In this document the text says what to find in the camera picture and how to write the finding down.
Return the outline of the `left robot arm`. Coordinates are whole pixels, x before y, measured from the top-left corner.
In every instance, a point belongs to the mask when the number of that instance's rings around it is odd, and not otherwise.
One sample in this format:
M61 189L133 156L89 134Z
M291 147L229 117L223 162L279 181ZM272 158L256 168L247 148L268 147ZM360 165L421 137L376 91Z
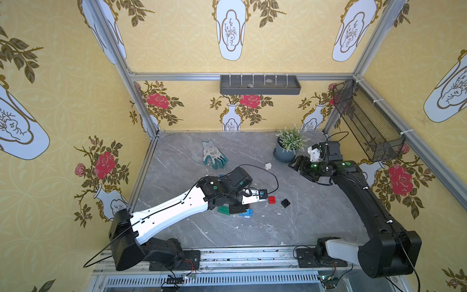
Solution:
M161 240L156 234L195 214L228 204L247 210L243 197L252 183L241 167L224 176L204 176L187 192L147 210L129 213L120 210L109 230L110 250L118 271L125 271L140 262L158 262L174 268L181 263L184 252L175 238Z

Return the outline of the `light blue 2x4 brick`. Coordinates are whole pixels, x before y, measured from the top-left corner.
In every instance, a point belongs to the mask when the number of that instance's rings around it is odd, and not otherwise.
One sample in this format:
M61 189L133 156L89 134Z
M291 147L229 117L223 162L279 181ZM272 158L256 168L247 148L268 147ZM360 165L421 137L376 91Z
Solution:
M244 217L244 218L251 218L252 215L253 215L252 209L247 209L245 212L239 214L240 217Z

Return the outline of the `potted plant grey pot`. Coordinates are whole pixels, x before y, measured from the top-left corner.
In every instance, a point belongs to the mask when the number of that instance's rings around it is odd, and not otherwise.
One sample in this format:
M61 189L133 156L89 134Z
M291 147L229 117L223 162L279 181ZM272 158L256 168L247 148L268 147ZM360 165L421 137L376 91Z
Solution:
M281 163L290 163L295 158L296 153L304 149L309 140L304 132L296 127L285 128L279 131L276 136L274 157Z

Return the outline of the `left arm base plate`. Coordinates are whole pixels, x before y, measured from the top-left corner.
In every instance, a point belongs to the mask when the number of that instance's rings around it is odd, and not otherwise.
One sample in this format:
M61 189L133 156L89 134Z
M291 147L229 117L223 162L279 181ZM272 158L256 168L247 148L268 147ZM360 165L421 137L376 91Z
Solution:
M197 271L199 270L201 251L189 249L183 251L181 258L175 259L173 263L163 265L159 262L150 262L149 271Z

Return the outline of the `green 2x4 brick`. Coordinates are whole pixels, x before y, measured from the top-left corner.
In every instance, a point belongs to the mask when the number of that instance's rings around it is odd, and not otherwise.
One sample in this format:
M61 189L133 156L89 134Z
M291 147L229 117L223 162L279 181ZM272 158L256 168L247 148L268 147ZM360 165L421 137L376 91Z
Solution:
M227 206L220 206L220 207L217 208L217 211L220 214L230 215L230 211L229 211L229 208Z

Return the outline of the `aluminium front rail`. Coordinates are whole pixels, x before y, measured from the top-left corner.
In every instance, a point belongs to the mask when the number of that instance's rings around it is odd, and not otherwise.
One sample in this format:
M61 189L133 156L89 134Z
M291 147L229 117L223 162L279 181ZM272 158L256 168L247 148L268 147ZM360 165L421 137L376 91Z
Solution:
M109 252L92 269L88 292L183 292L193 287L317 292L410 292L404 276L372 279L354 264L345 268L299 268L295 246L192 248L201 251L197 271L149 271L142 262L117 271Z

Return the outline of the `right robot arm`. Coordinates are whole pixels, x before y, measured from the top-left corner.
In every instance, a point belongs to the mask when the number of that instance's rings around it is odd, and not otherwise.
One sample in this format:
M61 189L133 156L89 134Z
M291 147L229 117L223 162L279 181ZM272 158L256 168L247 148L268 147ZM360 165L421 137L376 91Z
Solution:
M329 178L349 198L369 237L363 245L341 238L320 238L324 254L360 266L371 278L415 272L422 247L420 236L394 219L373 193L359 165L343 158L339 142L321 142L311 149L318 152L318 158L300 155L288 166L313 183Z

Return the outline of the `black 2x2 brick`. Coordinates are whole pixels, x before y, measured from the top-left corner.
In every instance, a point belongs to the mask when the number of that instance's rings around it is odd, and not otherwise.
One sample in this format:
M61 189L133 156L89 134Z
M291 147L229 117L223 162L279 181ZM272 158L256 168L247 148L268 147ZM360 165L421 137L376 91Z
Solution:
M291 204L291 202L288 199L284 199L284 200L281 201L281 205L284 208L287 208L290 204Z

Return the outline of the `grey wall shelf tray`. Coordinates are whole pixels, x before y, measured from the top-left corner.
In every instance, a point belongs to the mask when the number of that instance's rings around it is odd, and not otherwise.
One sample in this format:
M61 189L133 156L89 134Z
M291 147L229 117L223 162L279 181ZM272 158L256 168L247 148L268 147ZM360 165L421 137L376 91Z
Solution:
M220 77L222 95L299 95L301 89L296 75L227 74Z

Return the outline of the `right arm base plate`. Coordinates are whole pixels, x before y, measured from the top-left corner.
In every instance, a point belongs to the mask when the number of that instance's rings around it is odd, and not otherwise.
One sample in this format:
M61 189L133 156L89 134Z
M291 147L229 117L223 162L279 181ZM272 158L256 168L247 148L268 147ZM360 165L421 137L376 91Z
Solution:
M343 260L333 259L327 255L317 256L315 248L297 246L293 250L293 256L297 260L299 268L345 268L348 263Z

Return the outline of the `green white work glove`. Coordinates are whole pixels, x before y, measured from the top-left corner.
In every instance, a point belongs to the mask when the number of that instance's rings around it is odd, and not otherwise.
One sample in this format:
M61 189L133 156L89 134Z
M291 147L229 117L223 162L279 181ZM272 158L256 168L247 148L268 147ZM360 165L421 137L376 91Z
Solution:
M203 141L203 163L205 165L211 165L214 169L223 169L228 159L218 147L213 143L213 141Z

